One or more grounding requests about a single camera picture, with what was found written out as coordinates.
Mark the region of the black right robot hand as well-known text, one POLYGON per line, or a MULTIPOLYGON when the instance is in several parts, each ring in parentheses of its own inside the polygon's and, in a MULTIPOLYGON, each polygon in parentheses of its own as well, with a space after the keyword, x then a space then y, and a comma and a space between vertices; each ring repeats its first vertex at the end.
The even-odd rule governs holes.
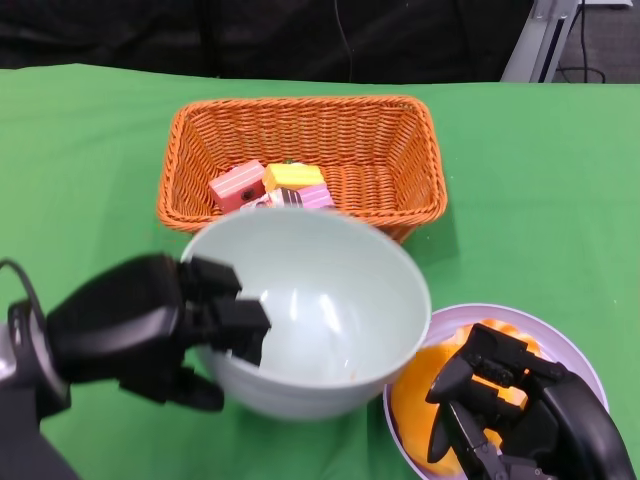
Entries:
POLYGON ((482 324, 426 396, 428 459, 453 451, 469 479, 635 478, 615 423, 588 384, 482 324))

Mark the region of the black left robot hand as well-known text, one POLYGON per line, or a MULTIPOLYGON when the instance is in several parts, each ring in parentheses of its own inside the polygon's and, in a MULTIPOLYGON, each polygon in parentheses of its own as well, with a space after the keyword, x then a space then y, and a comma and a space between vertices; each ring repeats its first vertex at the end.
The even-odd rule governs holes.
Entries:
POLYGON ((48 314, 55 369, 69 383, 115 380, 156 403, 219 411, 221 387, 183 361, 205 345, 260 364, 271 323, 259 300, 240 298, 241 289, 234 269, 212 260, 128 260, 48 314))

